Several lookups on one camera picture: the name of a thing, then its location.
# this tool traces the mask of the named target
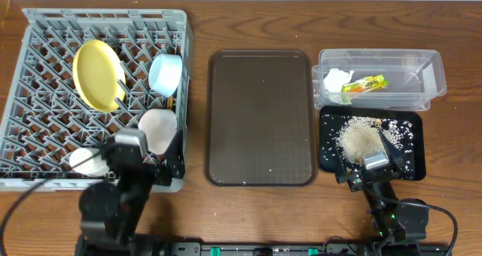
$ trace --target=yellow candy wrapper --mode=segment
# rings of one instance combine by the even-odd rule
[[[344,84],[341,88],[341,92],[362,93],[383,89],[385,87],[388,87],[388,85],[389,82],[385,79],[383,75],[367,76],[353,83]]]

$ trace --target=yellow plate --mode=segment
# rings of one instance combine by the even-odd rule
[[[117,83],[126,75],[117,54],[103,41],[91,40],[77,51],[73,65],[74,83],[81,98],[91,108],[112,112],[119,108],[115,98],[126,95]]]

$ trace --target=wooden table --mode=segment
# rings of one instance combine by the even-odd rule
[[[310,242],[331,235],[375,234],[362,193],[320,172],[303,188],[219,188],[203,175],[208,59],[227,48],[299,49],[318,63],[324,48],[438,50],[448,92],[422,112],[427,176],[394,181],[398,197],[450,210],[459,222],[457,255],[482,245],[482,3],[477,2],[193,2],[12,1],[0,37],[0,103],[8,96],[27,21],[21,8],[176,8],[194,31],[189,93],[189,157],[184,188],[154,194],[138,231],[206,242]],[[71,255],[79,230],[80,192],[33,194],[6,233],[10,255]],[[3,216],[18,193],[0,194]],[[428,241],[449,242],[450,219],[430,212]]]

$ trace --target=wire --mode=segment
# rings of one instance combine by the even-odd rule
[[[84,160],[84,161],[78,163],[77,165],[73,166],[72,169],[74,169],[78,166],[81,166],[83,163],[86,163],[87,161],[93,159],[94,157],[99,156],[102,153],[104,153],[104,151],[102,151],[102,149],[100,149],[99,152],[94,154],[92,157],[89,157],[86,160]],[[28,196],[30,196],[30,194],[32,194],[32,192],[34,192],[37,188],[44,185],[46,182],[48,182],[50,180],[52,180],[52,179],[46,178],[45,180],[42,180],[41,182],[39,182],[39,183],[35,184],[34,186],[32,186],[31,188],[29,188],[27,191],[23,192],[23,194],[17,199],[17,201],[15,201],[14,204],[12,204],[12,206],[7,211],[7,214],[3,217],[2,225],[0,226],[0,254],[1,254],[1,256],[7,256],[7,252],[5,251],[4,238],[5,238],[5,229],[7,227],[7,223],[10,220],[11,216],[14,214],[15,210],[22,203],[22,201],[24,201]]]
[[[325,251],[325,246],[326,246],[333,238],[339,238],[339,239],[342,239],[343,241],[346,241],[346,240],[345,240],[343,237],[341,237],[341,236],[330,236],[330,237],[328,237],[328,239],[323,243],[323,246],[322,246],[322,251],[323,251],[323,252],[326,252],[326,251]],[[344,244],[344,245],[348,245],[349,250],[351,250],[353,253],[357,254],[356,250],[353,249],[351,245],[349,245],[348,243],[347,243],[347,244]]]
[[[455,219],[455,216],[452,215],[451,212],[448,212],[446,209],[443,209],[441,207],[432,206],[432,205],[425,204],[425,203],[404,203],[404,202],[401,202],[401,201],[398,201],[398,200],[392,200],[392,199],[389,199],[389,198],[385,198],[385,197],[376,195],[370,189],[365,189],[365,190],[368,191],[368,193],[372,194],[373,196],[379,198],[380,200],[386,201],[388,203],[405,204],[405,205],[409,205],[409,206],[432,209],[432,210],[435,210],[435,211],[443,212],[445,215],[447,215],[453,222],[453,235],[452,235],[452,240],[450,241],[450,245],[449,245],[447,251],[445,252],[444,256],[450,255],[450,253],[453,250],[453,247],[455,246],[455,242],[457,241],[457,235],[459,234],[459,225],[457,224],[457,220]]]

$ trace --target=dish rack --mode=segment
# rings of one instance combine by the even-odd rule
[[[23,9],[29,26],[23,36],[17,67],[5,106],[0,133],[0,191],[26,190],[45,178],[39,190],[82,190],[108,179],[89,178],[71,170],[75,149],[97,146],[121,128],[136,127],[148,109],[166,108],[167,98],[148,88],[148,70],[160,53],[182,58],[182,78],[172,110],[182,132],[187,159],[188,88],[194,38],[187,15],[180,10]],[[120,58],[126,98],[119,108],[103,113],[78,95],[72,77],[75,52],[90,39],[109,44]],[[145,163],[159,163],[155,155]],[[184,179],[153,192],[176,192]]]

